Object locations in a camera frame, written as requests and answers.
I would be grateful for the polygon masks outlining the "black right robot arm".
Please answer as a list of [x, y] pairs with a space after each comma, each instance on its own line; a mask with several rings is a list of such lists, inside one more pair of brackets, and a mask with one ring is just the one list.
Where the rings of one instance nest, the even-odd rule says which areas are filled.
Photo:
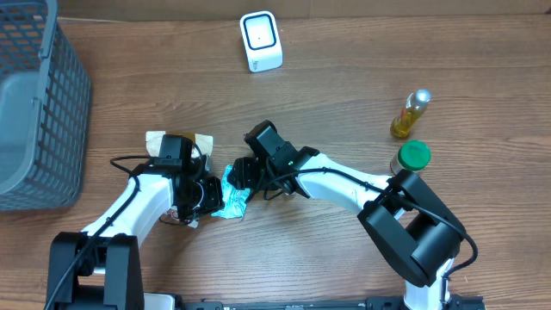
[[353, 213], [393, 270], [406, 282], [405, 309], [447, 309], [449, 276], [467, 239], [462, 223], [421, 177], [408, 170], [372, 175], [296, 149], [271, 121], [245, 135], [252, 154], [234, 161], [227, 181], [236, 189], [298, 194]]

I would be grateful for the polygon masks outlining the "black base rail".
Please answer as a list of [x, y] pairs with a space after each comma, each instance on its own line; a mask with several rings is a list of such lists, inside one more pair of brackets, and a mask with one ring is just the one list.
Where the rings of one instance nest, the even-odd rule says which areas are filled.
[[318, 301], [287, 303], [223, 304], [220, 301], [182, 303], [184, 310], [406, 310], [402, 297], [378, 296], [363, 301]]

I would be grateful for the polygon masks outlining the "grey plastic mesh basket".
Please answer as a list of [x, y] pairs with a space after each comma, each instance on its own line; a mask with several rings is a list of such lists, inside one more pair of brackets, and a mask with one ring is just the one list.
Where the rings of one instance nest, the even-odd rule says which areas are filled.
[[1, 209], [70, 207], [82, 193], [90, 76], [53, 0], [1, 3]]

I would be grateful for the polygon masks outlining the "green white round jar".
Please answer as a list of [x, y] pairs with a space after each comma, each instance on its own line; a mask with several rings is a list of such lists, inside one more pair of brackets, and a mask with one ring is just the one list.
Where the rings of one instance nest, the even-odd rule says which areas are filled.
[[419, 172], [429, 164], [430, 160], [430, 148], [423, 141], [410, 140], [393, 156], [390, 169], [394, 175], [402, 170]]

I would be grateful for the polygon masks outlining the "brown Pantree snack pouch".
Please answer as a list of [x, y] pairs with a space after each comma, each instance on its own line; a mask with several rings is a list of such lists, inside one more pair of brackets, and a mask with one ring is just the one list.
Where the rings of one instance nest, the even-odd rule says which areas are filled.
[[[203, 155], [212, 156], [214, 148], [214, 137], [199, 133], [177, 133], [168, 131], [147, 131], [145, 133], [145, 148], [151, 157], [159, 157], [162, 138], [165, 134], [182, 135], [185, 138], [192, 140], [198, 146], [193, 146], [191, 152], [191, 158], [199, 158], [199, 150]], [[179, 223], [176, 207], [171, 207], [169, 211], [165, 212], [160, 220], [165, 224], [177, 224]], [[198, 226], [198, 220], [191, 222], [191, 227], [196, 228]]]

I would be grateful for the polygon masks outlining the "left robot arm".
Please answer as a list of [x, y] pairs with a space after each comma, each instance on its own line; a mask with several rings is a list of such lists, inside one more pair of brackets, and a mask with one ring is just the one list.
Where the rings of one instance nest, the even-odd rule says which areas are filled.
[[50, 247], [47, 309], [182, 309], [181, 297], [144, 290], [139, 248], [158, 221], [193, 226], [224, 206], [210, 157], [194, 139], [164, 134], [158, 155], [126, 169], [121, 196], [81, 232], [61, 232]]

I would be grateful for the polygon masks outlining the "teal white packet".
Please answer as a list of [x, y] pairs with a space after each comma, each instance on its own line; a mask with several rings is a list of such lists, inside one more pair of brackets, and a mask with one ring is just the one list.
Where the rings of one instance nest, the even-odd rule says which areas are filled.
[[228, 182], [229, 173], [232, 170], [231, 165], [227, 165], [221, 179], [222, 199], [224, 207], [212, 213], [213, 217], [223, 219], [243, 218], [247, 208], [247, 198], [251, 192], [250, 189], [236, 189]]

